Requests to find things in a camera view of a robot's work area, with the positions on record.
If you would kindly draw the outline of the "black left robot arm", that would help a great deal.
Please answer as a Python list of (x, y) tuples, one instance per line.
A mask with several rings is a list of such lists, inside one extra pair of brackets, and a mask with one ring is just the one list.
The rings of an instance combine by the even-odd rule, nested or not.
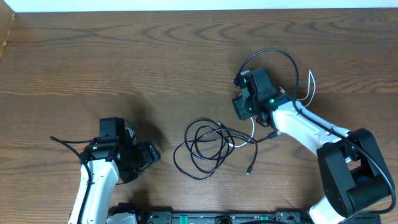
[(126, 123), (117, 117), (100, 119), (99, 136), (80, 153), (80, 186), (69, 223), (147, 223), (148, 217), (134, 209), (119, 206), (109, 212), (115, 186), (136, 180), (161, 158), (151, 141), (135, 142), (136, 129)]

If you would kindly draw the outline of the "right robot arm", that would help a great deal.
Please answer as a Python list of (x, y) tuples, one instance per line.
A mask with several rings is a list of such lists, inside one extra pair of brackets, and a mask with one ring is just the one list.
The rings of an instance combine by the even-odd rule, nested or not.
[(289, 135), (316, 155), (325, 196), (308, 214), (313, 223), (343, 223), (378, 215), (374, 203), (390, 196), (395, 186), (374, 136), (335, 126), (315, 115), (293, 96), (278, 93), (264, 69), (239, 72), (241, 89), (233, 99), (238, 118), (257, 122)]

